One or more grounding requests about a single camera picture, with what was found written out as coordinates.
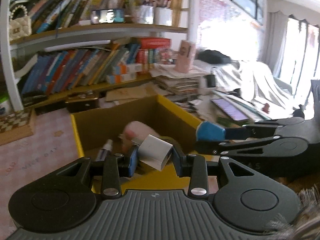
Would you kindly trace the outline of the white spray bottle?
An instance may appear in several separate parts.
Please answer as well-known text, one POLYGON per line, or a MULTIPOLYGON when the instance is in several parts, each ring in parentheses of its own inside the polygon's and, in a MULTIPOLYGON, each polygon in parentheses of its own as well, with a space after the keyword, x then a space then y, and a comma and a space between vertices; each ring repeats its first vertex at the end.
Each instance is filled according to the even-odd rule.
POLYGON ((112 153, 113 141, 108 139, 104 146, 99 150, 95 161, 104 161, 105 158, 112 153))

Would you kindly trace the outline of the white USB charger cube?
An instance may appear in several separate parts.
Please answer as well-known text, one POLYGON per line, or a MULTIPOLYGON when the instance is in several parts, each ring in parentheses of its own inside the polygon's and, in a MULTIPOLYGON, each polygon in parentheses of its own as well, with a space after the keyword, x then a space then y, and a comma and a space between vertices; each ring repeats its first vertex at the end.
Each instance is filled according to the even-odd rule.
POLYGON ((171 156, 172 144, 151 134, 144 140, 135 138, 132 142, 138 146, 138 157, 141 162, 158 171, 163 170, 171 156))

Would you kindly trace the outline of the green thick book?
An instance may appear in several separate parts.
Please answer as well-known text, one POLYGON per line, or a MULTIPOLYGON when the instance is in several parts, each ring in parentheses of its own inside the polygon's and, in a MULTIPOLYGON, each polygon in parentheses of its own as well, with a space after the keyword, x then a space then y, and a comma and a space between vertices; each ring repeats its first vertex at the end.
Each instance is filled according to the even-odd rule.
POLYGON ((217 117, 216 122, 225 128, 238 128, 238 127, 240 127, 240 125, 237 124, 236 122, 234 122, 233 120, 231 120, 229 118, 224 118, 221 116, 217 117))

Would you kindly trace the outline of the black power adapter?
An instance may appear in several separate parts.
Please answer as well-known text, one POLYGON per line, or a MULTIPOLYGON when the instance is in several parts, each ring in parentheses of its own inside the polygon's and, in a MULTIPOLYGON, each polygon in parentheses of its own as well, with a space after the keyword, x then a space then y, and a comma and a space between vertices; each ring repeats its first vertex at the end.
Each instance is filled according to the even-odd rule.
POLYGON ((206 75, 206 80, 208 88, 216 87, 216 79, 214 74, 206 75))

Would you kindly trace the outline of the pink checkered tablecloth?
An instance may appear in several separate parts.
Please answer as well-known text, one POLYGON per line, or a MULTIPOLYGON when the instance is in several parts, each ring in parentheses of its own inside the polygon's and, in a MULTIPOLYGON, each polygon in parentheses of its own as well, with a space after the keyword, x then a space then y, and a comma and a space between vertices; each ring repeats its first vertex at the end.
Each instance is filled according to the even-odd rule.
POLYGON ((1 239, 16 230, 8 211, 12 194, 83 155, 73 124, 65 108, 41 114, 32 136, 1 146, 1 239))

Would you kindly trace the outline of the pink pen holder cup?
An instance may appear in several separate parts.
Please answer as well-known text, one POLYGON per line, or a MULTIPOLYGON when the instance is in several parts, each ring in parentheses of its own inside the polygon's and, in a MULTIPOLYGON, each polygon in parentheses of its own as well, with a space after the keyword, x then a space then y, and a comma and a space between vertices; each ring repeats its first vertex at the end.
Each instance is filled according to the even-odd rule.
POLYGON ((195 59, 196 44, 182 40, 178 51, 174 70, 180 73, 188 73, 195 59))

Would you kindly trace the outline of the black gold wooden box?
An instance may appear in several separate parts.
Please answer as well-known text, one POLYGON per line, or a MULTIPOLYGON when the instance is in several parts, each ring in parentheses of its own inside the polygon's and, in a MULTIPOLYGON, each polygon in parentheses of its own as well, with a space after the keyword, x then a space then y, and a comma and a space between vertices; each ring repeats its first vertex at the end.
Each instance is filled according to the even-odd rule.
POLYGON ((92 90, 69 94, 66 98, 65 104, 69 113, 78 113, 99 108, 99 94, 92 90))

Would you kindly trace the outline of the black cap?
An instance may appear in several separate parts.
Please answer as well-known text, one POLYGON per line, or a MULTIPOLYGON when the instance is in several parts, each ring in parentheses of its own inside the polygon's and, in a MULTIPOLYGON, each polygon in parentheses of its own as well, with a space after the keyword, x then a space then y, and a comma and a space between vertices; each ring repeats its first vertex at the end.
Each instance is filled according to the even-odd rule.
POLYGON ((198 53, 197 59, 208 64, 229 64, 231 58, 217 50, 204 50, 198 53))

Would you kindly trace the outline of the orange white medicine box lower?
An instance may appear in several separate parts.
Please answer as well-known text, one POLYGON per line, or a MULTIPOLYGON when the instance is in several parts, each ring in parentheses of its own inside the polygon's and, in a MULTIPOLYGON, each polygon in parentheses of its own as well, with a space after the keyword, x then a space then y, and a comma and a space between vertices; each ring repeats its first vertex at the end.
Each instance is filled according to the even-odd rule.
POLYGON ((113 85, 122 82, 129 82, 133 81, 137 78, 136 73, 127 73, 127 74, 120 74, 120 75, 108 75, 106 77, 106 82, 113 85))

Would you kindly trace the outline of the orange white medicine box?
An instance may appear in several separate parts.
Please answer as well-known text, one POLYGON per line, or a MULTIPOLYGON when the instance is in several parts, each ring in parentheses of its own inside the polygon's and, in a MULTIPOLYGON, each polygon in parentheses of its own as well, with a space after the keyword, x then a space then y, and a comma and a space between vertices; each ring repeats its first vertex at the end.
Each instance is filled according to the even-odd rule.
POLYGON ((141 63, 133 64, 119 64, 112 69, 113 75, 123 75, 129 73, 138 73, 143 71, 143 66, 141 63))
POLYGON ((137 78, 136 73, 127 73, 127 74, 120 74, 120 75, 108 75, 106 77, 106 82, 113 85, 122 82, 129 82, 133 81, 137 78))

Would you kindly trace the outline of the wooden chess board box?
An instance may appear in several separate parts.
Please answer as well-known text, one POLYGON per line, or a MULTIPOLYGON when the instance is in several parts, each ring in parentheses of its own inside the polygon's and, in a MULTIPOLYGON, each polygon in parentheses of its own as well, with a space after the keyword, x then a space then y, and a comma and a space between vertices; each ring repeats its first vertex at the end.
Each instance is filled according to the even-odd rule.
POLYGON ((35 133, 36 114, 25 109, 1 118, 0 145, 20 140, 35 133))

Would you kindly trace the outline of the red thick dictionary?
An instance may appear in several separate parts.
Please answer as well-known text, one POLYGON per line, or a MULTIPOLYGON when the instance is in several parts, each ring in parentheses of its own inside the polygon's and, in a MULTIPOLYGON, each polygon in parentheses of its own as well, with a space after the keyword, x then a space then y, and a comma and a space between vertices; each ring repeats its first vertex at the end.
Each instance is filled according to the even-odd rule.
POLYGON ((170 48, 171 39, 162 37, 139 37, 135 41, 140 44, 141 49, 170 48))

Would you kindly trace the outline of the white green lidded jar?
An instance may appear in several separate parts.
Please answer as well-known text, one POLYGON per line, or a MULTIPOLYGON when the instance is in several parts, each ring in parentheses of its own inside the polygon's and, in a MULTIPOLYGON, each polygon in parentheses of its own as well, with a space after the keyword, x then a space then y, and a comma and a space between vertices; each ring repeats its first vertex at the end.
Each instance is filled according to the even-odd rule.
POLYGON ((0 96, 0 117, 7 116, 13 112, 10 98, 7 92, 1 93, 0 96))

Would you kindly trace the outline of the white bookshelf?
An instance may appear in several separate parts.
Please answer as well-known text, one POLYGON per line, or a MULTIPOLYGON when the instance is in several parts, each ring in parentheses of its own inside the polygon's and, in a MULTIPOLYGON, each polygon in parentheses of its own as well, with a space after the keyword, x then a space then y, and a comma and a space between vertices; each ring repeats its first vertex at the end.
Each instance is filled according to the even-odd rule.
POLYGON ((53 47, 59 50, 65 47, 83 45, 89 42, 103 44, 105 41, 128 36, 130 32, 139 33, 182 33, 190 34, 190 28, 167 25, 142 24, 142 23, 97 23, 89 20, 80 21, 69 28, 59 28, 45 31, 9 41, 9 3, 10 0, 1 0, 1 60, 5 83, 9 93, 11 105, 15 111, 23 109, 20 92, 17 88, 18 78, 15 76, 12 65, 12 52, 21 51, 22 55, 35 54, 46 48, 53 47))

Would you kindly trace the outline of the white quilted pearl handbag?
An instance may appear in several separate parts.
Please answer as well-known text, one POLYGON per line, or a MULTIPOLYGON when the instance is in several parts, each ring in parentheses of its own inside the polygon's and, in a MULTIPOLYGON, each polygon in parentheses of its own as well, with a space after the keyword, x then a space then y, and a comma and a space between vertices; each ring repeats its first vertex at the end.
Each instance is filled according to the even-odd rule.
POLYGON ((9 40, 14 41, 22 37, 27 37, 32 34, 31 28, 31 18, 28 15, 27 8, 19 4, 12 11, 10 11, 9 15, 9 40), (16 11, 21 10, 24 15, 23 17, 14 18, 14 14, 16 11))

